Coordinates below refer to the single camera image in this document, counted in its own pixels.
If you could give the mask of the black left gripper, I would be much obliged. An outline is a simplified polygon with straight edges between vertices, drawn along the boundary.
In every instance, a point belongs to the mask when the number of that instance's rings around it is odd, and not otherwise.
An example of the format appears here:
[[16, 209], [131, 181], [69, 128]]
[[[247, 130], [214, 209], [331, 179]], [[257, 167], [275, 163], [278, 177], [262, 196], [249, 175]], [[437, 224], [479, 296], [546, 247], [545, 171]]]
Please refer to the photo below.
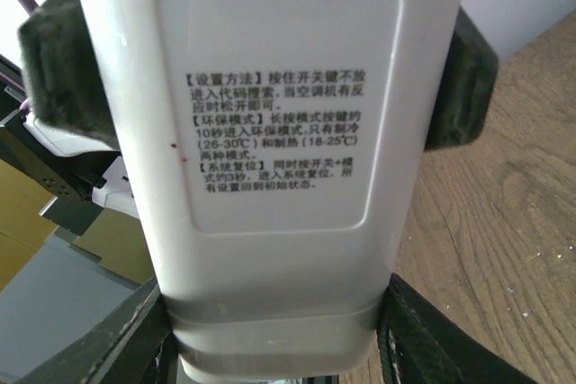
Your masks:
[[24, 84], [41, 123], [120, 148], [81, 1], [45, 0], [20, 25], [17, 38], [22, 75], [1, 58], [1, 159], [59, 198], [90, 201], [119, 154], [55, 156], [24, 127], [19, 109]]

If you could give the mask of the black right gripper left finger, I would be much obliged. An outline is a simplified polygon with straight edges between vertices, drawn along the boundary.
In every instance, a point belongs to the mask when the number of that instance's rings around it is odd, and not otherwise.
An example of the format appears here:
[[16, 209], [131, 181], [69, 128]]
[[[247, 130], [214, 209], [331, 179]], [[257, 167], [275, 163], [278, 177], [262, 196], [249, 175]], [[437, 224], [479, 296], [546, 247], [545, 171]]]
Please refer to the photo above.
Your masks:
[[20, 383], [175, 383], [176, 338], [157, 279], [138, 287], [74, 343]]

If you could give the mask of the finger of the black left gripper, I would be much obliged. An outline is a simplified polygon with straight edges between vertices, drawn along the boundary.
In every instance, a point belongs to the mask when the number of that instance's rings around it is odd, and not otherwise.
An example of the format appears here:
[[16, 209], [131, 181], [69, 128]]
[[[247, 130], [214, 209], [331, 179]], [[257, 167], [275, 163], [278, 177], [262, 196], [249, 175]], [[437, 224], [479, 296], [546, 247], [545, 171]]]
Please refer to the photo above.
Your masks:
[[429, 123], [425, 149], [467, 146], [482, 133], [499, 73], [499, 57], [460, 8]]

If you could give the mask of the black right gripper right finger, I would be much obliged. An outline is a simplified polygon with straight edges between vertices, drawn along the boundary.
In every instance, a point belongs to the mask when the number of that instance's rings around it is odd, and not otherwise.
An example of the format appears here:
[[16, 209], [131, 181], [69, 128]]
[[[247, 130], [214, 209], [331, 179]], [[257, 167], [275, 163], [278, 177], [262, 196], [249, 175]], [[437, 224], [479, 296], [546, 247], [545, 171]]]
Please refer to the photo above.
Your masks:
[[384, 293], [377, 345], [386, 383], [525, 383], [398, 274]]

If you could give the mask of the white remote control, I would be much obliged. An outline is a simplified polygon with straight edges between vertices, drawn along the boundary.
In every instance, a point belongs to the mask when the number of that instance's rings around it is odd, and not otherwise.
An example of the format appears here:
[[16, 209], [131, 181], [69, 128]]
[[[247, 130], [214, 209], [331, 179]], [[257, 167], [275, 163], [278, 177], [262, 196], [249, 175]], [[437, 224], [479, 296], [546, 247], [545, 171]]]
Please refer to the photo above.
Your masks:
[[370, 350], [460, 0], [116, 0], [110, 99], [190, 378]]

